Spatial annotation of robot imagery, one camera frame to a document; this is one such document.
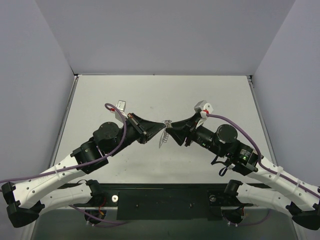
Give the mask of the metal key holder plate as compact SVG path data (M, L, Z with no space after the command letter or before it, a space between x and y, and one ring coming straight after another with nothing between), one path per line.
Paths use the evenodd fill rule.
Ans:
M161 137L159 139L159 144L158 144L158 148L160 149L162 147L163 144L167 143L170 135L166 132L166 129L171 128L172 127L172 120L166 119L162 121L165 125L165 128L162 131Z

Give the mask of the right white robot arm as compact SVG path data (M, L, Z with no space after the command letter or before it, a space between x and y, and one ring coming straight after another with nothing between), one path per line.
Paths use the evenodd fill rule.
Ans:
M179 146L188 147L196 143L212 152L215 158L211 164L224 166L219 176L233 171L268 186L262 189L230 180L223 192L226 203L234 205L240 202L270 208L290 216L306 229L319 230L320 188L269 161L253 139L230 119L205 110L171 123L165 131Z

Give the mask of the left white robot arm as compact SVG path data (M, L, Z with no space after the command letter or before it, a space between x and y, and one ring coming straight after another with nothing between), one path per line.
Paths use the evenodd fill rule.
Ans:
M146 144L164 128L162 122L148 121L130 113L123 127L114 122L103 123L88 141L44 171L41 177L3 184L1 190L13 227L24 227L44 213L69 205L101 206L107 197L97 180L87 180L64 189L61 187L105 166L109 156L114 156L133 142Z

